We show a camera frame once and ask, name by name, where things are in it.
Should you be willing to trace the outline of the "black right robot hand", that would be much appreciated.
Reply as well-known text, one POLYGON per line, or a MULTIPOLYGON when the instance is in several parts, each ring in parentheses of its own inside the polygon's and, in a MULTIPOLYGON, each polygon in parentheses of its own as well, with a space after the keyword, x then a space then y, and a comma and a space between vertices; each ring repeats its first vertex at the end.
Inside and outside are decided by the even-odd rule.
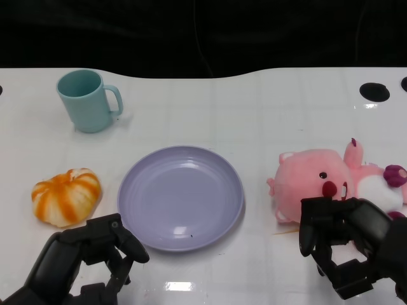
POLYGON ((307 198, 301 201, 299 246, 311 255, 320 275, 327 276, 342 299, 349 299, 390 278, 397 297, 406 300, 406 217, 393 219, 372 202, 349 198, 307 198), (353 242, 366 260, 337 265, 332 247, 353 242))

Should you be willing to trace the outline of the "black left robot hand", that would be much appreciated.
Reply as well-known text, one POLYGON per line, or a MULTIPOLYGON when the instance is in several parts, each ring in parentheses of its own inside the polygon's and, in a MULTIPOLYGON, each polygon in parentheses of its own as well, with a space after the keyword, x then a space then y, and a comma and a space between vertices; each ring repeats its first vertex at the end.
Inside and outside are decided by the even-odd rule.
POLYGON ((118 213, 90 219, 85 226, 53 234, 46 242, 24 285, 3 304, 117 304, 118 293, 128 285, 134 262, 145 264, 149 254, 123 226, 118 213), (81 263, 103 262, 111 272, 107 283, 70 293, 81 263))

